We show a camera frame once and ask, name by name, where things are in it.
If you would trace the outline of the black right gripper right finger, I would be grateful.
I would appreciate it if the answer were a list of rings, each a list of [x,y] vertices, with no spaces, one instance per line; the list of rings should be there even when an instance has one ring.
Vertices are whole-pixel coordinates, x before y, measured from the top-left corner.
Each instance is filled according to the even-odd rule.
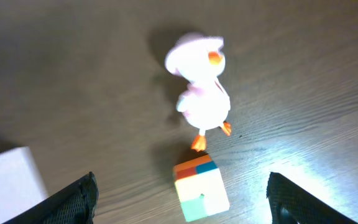
[[[357,224],[278,172],[270,173],[267,198],[273,224]]]

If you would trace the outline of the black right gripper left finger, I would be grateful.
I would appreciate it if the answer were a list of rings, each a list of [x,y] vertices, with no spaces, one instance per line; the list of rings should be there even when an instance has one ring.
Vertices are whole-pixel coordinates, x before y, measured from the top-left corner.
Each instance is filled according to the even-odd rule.
[[[98,197],[96,177],[89,172],[4,224],[93,224]]]

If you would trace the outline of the colourful puzzle cube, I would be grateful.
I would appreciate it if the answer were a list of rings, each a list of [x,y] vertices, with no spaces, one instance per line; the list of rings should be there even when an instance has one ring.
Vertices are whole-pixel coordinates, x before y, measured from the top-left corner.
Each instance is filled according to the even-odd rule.
[[[221,172],[209,155],[177,164],[173,168],[173,176],[187,222],[229,210]]]

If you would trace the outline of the white duck toy pink hat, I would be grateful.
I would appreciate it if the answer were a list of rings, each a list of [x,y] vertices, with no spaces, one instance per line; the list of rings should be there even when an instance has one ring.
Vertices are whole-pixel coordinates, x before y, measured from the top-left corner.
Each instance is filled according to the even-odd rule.
[[[181,36],[165,57],[165,68],[172,75],[188,81],[176,110],[191,126],[198,129],[191,148],[206,149],[206,131],[221,128],[230,136],[232,126],[226,121],[231,110],[227,91],[219,81],[226,66],[222,52],[224,38],[190,32]]]

